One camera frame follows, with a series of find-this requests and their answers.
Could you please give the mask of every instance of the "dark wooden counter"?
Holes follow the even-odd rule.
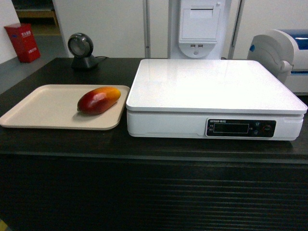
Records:
[[[76,72],[58,58],[0,95],[45,84],[131,86],[141,59]],[[308,97],[300,97],[305,103]],[[295,141],[134,138],[0,128],[0,218],[16,230],[307,230],[308,119]]]

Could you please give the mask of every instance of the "countertop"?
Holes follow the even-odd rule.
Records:
[[[131,87],[141,59],[108,58],[98,68],[78,72],[70,58],[56,58],[0,95],[0,116],[39,86],[47,84],[98,84]],[[308,97],[299,97],[307,104]],[[205,140],[136,138],[128,134],[126,110],[112,130],[0,128],[0,153],[185,161],[308,163],[308,119],[295,141]]]

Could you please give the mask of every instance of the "lcd display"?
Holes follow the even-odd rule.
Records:
[[[249,124],[214,124],[214,133],[248,133]]]

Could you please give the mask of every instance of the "button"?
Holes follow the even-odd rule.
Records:
[[[271,125],[265,125],[262,130],[266,133],[269,133],[271,131]]]

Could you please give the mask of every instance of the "white machine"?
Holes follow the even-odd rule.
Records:
[[[308,94],[308,30],[269,30],[257,35],[247,59],[260,62],[293,93]]]
[[[307,106],[256,61],[145,59],[127,99],[135,137],[294,140]]]
[[[221,59],[231,0],[169,0],[168,58]]]

